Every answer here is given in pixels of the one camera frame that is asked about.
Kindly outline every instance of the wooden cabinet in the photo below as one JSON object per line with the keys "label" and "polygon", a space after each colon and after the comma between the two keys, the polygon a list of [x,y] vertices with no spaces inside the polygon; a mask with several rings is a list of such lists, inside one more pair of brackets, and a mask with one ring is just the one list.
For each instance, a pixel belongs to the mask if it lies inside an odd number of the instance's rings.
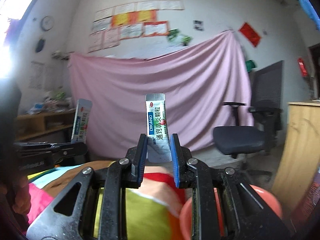
{"label": "wooden cabinet", "polygon": [[73,127],[75,110],[61,113],[19,115],[16,120],[17,140],[25,141]]}
{"label": "wooden cabinet", "polygon": [[320,162],[320,103],[289,103],[289,124],[273,194],[292,212],[309,189]]}

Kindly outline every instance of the orange bowl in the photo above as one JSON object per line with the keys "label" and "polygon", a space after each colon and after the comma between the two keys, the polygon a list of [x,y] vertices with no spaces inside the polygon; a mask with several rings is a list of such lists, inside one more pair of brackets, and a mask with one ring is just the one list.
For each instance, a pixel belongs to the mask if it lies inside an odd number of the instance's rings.
{"label": "orange bowl", "polygon": [[[276,199],[276,197],[273,196],[270,192],[264,190],[263,188],[260,188],[254,185],[250,185],[250,186],[267,203],[267,205],[273,210],[273,212],[276,213],[276,215],[282,219],[282,208],[279,201]],[[214,194],[215,198],[217,199],[218,195],[217,195],[216,189],[214,190],[214,193],[215,193]],[[223,234],[223,221],[221,219],[222,214],[219,207],[217,208],[217,211],[218,211],[220,233]],[[191,223],[192,223],[192,198],[189,198],[187,202],[183,205],[180,213],[180,230],[185,240],[191,239]]]}

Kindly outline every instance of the office chair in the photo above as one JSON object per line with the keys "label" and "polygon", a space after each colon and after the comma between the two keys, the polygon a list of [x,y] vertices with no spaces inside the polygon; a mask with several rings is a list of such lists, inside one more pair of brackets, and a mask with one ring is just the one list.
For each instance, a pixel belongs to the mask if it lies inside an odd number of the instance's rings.
{"label": "office chair", "polygon": [[[283,61],[265,67],[255,73],[252,85],[251,106],[248,108],[256,122],[263,125],[263,131],[253,126],[239,126],[238,108],[243,103],[225,102],[224,106],[231,106],[236,126],[218,126],[213,129],[215,146],[224,155],[231,155],[234,159],[238,154],[255,152],[270,153],[276,146],[276,132],[281,130],[280,103]],[[248,170],[246,156],[240,170],[252,183],[250,176],[267,175],[271,179],[271,171]]]}

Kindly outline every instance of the chair armrest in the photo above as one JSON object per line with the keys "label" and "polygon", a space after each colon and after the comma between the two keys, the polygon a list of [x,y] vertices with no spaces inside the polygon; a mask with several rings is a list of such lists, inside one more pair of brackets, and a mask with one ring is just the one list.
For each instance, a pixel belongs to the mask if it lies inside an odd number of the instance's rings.
{"label": "chair armrest", "polygon": [[252,113],[253,118],[263,125],[265,131],[265,151],[270,152],[271,148],[276,143],[276,129],[275,124],[282,109],[274,107],[254,107],[248,108],[249,113]]}
{"label": "chair armrest", "polygon": [[236,102],[224,102],[224,106],[245,106],[244,103],[236,103]]}
{"label": "chair armrest", "polygon": [[236,102],[224,102],[223,105],[232,107],[232,113],[233,113],[233,116],[236,120],[236,126],[239,126],[240,122],[239,122],[238,107],[245,106],[245,104],[244,103],[236,103]]}
{"label": "chair armrest", "polygon": [[266,114],[279,114],[282,112],[282,109],[274,107],[254,107],[250,106],[248,108],[249,113],[266,113]]}

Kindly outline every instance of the chair backrest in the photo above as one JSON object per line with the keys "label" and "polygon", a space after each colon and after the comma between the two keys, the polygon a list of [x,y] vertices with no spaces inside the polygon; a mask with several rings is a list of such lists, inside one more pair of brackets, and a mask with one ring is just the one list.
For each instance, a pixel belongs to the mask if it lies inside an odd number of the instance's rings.
{"label": "chair backrest", "polygon": [[279,61],[255,72],[251,106],[280,108],[283,62]]}

